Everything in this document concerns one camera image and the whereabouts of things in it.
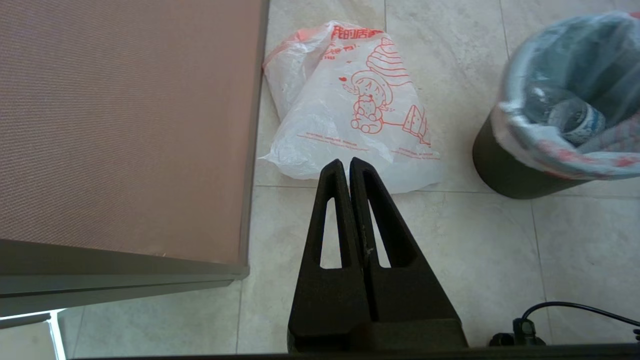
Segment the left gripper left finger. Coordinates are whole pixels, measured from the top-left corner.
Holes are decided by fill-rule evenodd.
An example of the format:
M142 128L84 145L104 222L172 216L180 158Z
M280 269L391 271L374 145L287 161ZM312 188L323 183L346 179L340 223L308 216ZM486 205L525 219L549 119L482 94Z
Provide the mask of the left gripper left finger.
M340 268L321 265L331 200L336 212ZM318 180L288 329L298 338L341 337L370 319L345 167L335 159L322 169Z

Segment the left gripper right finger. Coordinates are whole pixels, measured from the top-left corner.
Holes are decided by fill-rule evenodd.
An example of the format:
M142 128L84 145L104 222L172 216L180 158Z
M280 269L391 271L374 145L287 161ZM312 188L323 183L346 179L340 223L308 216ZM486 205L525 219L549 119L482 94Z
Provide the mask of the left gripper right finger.
M358 157L349 188L371 317L461 321L374 166Z

